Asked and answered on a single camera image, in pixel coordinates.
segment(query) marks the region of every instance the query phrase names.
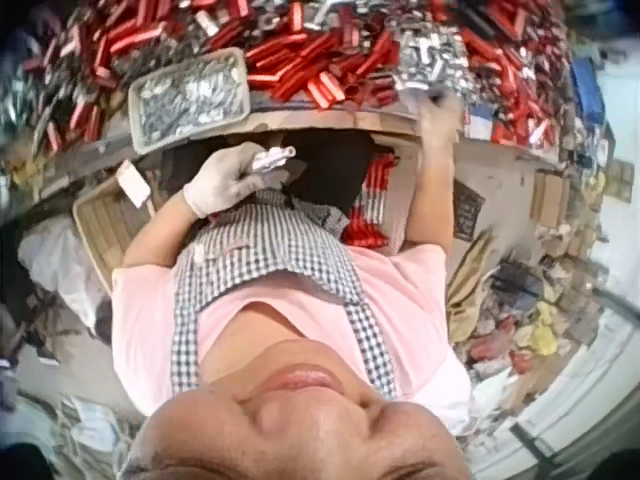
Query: lips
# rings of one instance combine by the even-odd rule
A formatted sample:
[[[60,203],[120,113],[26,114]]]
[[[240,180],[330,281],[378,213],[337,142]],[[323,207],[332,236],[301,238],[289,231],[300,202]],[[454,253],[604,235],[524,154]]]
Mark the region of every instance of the lips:
[[[330,370],[318,365],[297,364],[288,365],[274,372],[255,389],[251,396],[279,390],[296,391],[310,387],[327,388],[344,395],[344,385]]]

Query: plastic bag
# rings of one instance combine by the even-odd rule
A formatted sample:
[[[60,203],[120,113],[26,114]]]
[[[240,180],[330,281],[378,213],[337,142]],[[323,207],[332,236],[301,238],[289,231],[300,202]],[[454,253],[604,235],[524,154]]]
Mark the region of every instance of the plastic bag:
[[[34,282],[57,292],[93,331],[98,306],[108,294],[71,217],[50,218],[27,232],[18,247],[18,259]]]

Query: pile of red parts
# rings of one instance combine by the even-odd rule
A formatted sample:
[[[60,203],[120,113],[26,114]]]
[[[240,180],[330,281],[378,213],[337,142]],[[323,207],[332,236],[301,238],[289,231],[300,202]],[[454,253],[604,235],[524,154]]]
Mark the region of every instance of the pile of red parts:
[[[389,175],[396,164],[393,153],[378,153],[369,165],[362,191],[349,212],[342,242],[353,247],[383,248],[388,238],[380,231],[384,220]]]

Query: box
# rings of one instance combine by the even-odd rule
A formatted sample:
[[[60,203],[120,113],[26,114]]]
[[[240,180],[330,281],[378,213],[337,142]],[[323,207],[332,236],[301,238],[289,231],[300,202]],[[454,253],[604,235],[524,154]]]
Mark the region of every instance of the box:
[[[531,201],[531,219],[542,227],[558,228],[565,223],[569,207],[568,178],[545,171],[537,171]]]

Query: white glove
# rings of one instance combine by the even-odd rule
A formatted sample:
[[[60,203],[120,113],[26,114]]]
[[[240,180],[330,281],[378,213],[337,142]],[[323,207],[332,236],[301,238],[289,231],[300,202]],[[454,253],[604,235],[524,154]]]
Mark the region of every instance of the white glove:
[[[243,176],[251,169],[253,157],[264,148],[244,142],[211,155],[191,182],[183,188],[187,205],[200,218],[233,207],[240,200],[263,188],[278,188],[288,172],[273,170]]]

